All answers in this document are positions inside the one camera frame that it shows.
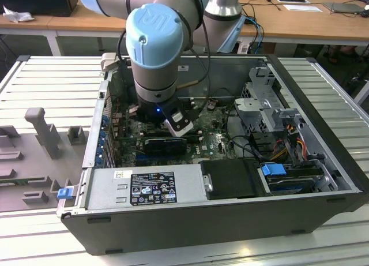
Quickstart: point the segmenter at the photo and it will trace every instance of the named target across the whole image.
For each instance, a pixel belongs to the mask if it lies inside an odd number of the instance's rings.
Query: power supply label
[[[174,172],[132,174],[131,205],[169,204],[177,202]]]

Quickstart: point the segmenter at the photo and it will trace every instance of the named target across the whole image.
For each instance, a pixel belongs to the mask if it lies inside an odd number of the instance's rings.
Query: floor
[[[45,37],[42,36],[23,36],[23,35],[3,35],[2,39],[13,50],[16,55],[51,55],[50,48]],[[103,38],[104,50],[99,51],[96,38],[82,37],[61,37],[61,45],[65,55],[101,55],[102,53],[115,52],[116,38]],[[279,57],[290,57],[284,50],[290,50],[289,44],[281,44],[276,48],[276,55]],[[317,61],[325,70],[345,89],[349,88],[349,81],[356,73],[360,72],[366,66],[366,63],[357,59],[340,57],[338,65],[332,65],[323,56],[327,46],[321,50],[321,46],[306,45],[304,49],[298,47],[296,55],[299,57],[309,57],[318,54]],[[362,54],[364,47],[356,49],[358,54]],[[126,53],[124,44],[122,44],[122,54]],[[0,80],[5,76],[8,69],[12,66],[16,57],[3,45],[0,44]],[[360,86],[353,90],[352,96],[360,90]],[[363,104],[364,109],[369,109],[369,102]]]

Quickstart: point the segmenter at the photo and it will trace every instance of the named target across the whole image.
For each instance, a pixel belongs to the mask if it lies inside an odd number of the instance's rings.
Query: blue tab
[[[287,175],[282,164],[266,164],[261,167],[264,175]]]
[[[72,194],[73,194],[72,188],[61,188],[58,191],[57,198],[59,200],[70,200],[71,198],[73,198]]]

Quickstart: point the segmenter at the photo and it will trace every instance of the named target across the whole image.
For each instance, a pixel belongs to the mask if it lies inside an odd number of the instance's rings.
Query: blue drive latch
[[[267,175],[287,175],[282,164],[266,164],[261,167],[264,176]]]

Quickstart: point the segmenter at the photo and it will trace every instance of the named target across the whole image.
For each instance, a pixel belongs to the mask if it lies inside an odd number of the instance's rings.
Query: table leg
[[[365,101],[368,95],[369,95],[369,83],[367,82],[364,85],[363,89],[361,89],[360,92],[356,95],[356,97],[354,98],[354,101],[357,104],[361,105],[363,101]]]
[[[52,55],[55,57],[61,57],[64,55],[63,48],[58,42],[58,35],[55,31],[47,31],[44,36],[48,41]]]
[[[97,38],[97,46],[99,48],[99,51],[104,51],[103,39],[101,37]]]

